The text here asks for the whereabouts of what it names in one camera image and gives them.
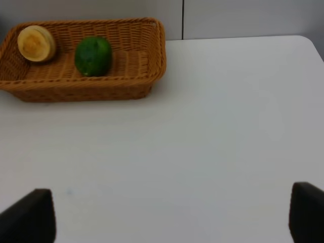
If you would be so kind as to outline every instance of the white table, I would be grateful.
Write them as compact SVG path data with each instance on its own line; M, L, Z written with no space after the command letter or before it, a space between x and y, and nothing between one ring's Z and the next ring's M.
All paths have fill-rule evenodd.
M291 187L324 188L324 63L300 36L167 42L138 101L0 95L0 210L54 194L56 243L292 242Z

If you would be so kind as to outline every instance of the white wall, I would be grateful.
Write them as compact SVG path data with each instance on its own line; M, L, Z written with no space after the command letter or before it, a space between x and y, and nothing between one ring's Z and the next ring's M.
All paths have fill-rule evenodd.
M167 39L181 39L182 0L1 0L0 39L20 22L155 17Z
M185 0L184 38L300 34L324 57L323 0Z

